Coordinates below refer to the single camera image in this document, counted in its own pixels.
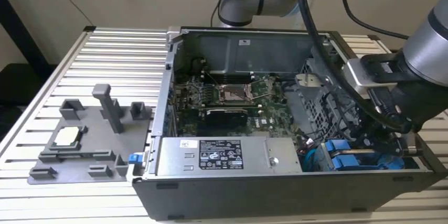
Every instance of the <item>motherboard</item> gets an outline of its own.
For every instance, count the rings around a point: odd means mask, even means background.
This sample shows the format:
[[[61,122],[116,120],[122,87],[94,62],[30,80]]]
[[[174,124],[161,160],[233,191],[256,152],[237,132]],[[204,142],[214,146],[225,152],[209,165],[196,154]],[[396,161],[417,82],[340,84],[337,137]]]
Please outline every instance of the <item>motherboard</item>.
[[[177,84],[177,136],[296,136],[276,79],[253,73],[222,79],[202,72]]]

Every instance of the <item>metal slotted surface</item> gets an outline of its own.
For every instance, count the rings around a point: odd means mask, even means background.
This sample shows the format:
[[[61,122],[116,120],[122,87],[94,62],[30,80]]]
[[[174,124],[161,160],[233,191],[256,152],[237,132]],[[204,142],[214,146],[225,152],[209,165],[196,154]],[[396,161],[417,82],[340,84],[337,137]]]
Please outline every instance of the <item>metal slotted surface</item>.
[[[342,36],[357,56],[384,53],[380,41]],[[0,144],[0,220],[5,223],[156,223],[128,182],[28,185],[25,178],[58,121],[65,98],[89,98],[96,83],[109,83],[120,104],[142,100],[156,106],[164,66],[165,32],[98,28],[84,34]],[[424,125],[421,136],[448,166],[448,115]],[[420,193],[406,193],[373,213],[202,220],[201,223],[448,223],[448,180]]]

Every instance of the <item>open computer tower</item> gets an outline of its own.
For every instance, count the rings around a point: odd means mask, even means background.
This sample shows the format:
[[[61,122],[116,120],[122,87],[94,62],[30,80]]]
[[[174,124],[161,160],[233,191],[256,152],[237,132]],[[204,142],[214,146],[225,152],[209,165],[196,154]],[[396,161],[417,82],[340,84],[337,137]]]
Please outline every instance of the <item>open computer tower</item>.
[[[362,114],[305,32],[177,32],[132,181],[152,219],[366,212],[448,175],[420,138],[422,156],[394,157],[368,152],[393,134],[350,137]],[[356,55],[338,33],[320,35],[342,71]]]

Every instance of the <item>power supply label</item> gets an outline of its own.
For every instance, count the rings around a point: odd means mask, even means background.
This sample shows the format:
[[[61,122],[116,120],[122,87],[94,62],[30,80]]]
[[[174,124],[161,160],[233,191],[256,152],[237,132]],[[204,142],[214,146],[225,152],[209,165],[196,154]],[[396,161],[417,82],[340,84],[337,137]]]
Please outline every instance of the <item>power supply label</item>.
[[[200,140],[198,152],[202,170],[244,168],[240,140]]]

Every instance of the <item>blue latch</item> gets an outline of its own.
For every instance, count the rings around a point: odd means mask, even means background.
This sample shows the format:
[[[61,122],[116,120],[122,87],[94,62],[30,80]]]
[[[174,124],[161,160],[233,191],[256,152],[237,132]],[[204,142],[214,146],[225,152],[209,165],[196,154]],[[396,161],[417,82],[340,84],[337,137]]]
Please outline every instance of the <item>blue latch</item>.
[[[142,155],[130,154],[128,159],[129,164],[140,165],[142,163]]]
[[[333,159],[333,166],[336,170],[342,169],[357,169],[358,168],[358,162],[356,160],[354,155],[340,155],[336,156]]]
[[[330,139],[325,142],[325,147],[329,152],[337,150],[350,150],[348,141],[345,139]]]

